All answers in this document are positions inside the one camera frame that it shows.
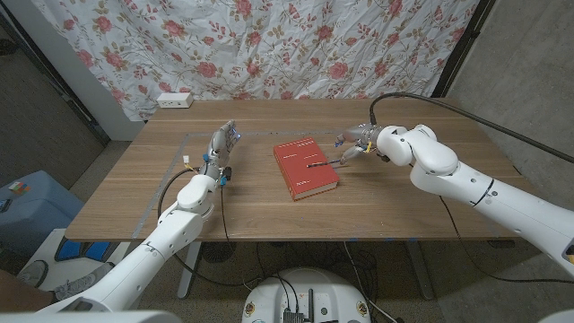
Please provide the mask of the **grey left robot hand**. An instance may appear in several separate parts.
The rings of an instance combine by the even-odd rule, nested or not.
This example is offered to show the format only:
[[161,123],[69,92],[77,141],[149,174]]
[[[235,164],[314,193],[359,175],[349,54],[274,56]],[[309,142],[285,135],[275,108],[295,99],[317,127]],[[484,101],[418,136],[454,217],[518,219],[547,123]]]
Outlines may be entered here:
[[239,139],[240,134],[236,130],[236,123],[233,119],[216,130],[207,145],[206,160],[199,173],[218,179],[222,170],[227,166],[231,151]]

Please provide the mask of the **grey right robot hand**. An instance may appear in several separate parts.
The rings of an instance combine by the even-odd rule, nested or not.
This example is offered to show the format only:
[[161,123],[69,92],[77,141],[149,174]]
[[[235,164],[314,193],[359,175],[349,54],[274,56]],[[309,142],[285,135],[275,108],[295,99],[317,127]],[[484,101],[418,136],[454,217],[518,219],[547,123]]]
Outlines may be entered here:
[[372,124],[360,124],[344,130],[335,139],[335,147],[344,143],[353,143],[339,159],[341,165],[346,164],[350,159],[362,153],[372,153],[377,151],[377,139],[381,129]]

